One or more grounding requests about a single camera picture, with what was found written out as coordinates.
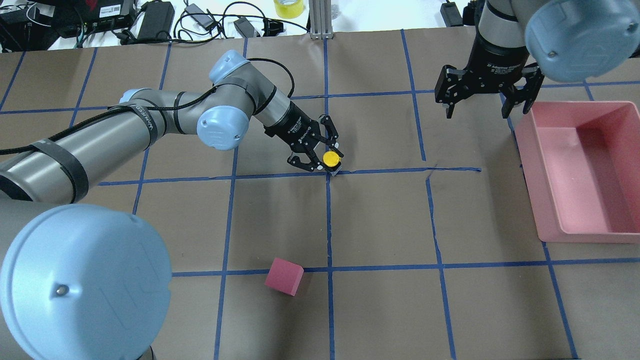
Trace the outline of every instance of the white cable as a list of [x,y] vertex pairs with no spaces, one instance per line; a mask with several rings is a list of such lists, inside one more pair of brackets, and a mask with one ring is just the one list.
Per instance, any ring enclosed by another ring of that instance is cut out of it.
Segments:
[[27,17],[27,20],[28,20],[28,21],[31,21],[31,22],[32,22],[32,23],[34,23],[34,24],[38,24],[38,25],[40,25],[40,26],[45,26],[45,27],[47,27],[47,28],[50,28],[50,27],[51,27],[51,25],[45,25],[45,24],[42,24],[41,22],[37,22],[36,20],[33,20],[32,18],[30,18],[30,17],[29,17],[29,12],[31,11],[31,9],[32,9],[34,6],[36,6],[36,4],[37,4],[37,3],[33,3],[33,4],[31,4],[31,5],[29,6],[29,8],[27,8],[27,12],[25,13],[25,16]]

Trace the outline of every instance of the white floor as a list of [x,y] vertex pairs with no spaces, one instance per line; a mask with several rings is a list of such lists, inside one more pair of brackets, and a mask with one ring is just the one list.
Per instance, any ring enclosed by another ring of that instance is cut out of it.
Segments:
[[[308,17],[308,0],[305,3],[304,12],[295,19],[288,19],[302,26],[306,26]],[[138,8],[144,3],[138,0]],[[173,23],[177,21],[185,8],[183,0],[170,0],[175,8]],[[267,17],[278,18],[273,0],[249,0],[258,6]],[[444,27],[444,21],[440,15],[440,5],[445,0],[404,0],[404,1],[367,1],[367,0],[332,0],[333,30],[339,31],[378,31],[395,29],[439,28]],[[5,0],[2,5],[24,4],[24,0]],[[208,9],[211,13],[222,13],[231,0],[190,0],[190,4],[197,4],[202,10]],[[466,0],[458,1],[460,12],[467,4]],[[53,8],[47,5],[37,5],[44,15],[52,14]],[[227,13],[238,15],[259,15],[258,11],[245,4],[235,4]],[[144,14],[140,16],[132,32],[136,34],[142,23]],[[225,19],[227,36],[240,37],[232,22],[236,18]],[[257,29],[262,29],[262,19],[250,19]],[[204,32],[199,25],[190,18],[183,20],[186,29]],[[281,35],[300,35],[304,31],[296,26],[285,24],[285,33]],[[75,38],[59,38],[50,48],[71,49],[75,46]],[[114,46],[119,45],[119,40],[110,32],[92,35],[84,43],[84,47]]]

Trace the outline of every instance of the metal post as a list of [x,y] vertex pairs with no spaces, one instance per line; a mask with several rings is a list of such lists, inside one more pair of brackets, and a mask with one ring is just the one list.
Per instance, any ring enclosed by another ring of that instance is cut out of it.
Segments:
[[331,0],[309,0],[309,19],[312,39],[333,38]]

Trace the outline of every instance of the light blue cap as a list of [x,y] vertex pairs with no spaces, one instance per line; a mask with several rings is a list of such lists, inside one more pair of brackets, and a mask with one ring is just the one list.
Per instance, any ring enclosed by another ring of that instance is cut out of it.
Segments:
[[640,13],[629,0],[552,0],[525,30],[529,52],[555,81],[600,76],[640,44]]
[[120,98],[120,103],[127,102],[127,101],[131,100],[133,95],[135,95],[135,93],[139,92],[140,90],[151,90],[151,89],[150,88],[140,88],[140,89],[127,90],[127,91],[124,92],[124,94],[122,94],[122,97]]
[[222,54],[222,57],[213,65],[209,72],[209,80],[217,84],[234,70],[248,62],[249,60],[245,59],[239,52],[229,50]]
[[202,113],[196,131],[207,146],[217,150],[235,149],[249,130],[249,118],[235,106],[215,106]]
[[50,209],[13,240],[0,305],[36,360],[135,360],[169,308],[169,255],[135,215],[88,204]]

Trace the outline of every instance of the yellow tape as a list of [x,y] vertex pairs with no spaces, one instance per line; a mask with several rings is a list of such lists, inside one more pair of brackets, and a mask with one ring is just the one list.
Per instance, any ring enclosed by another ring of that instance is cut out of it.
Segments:
[[302,0],[273,0],[273,4],[276,6],[276,13],[283,19],[298,17],[305,9]]

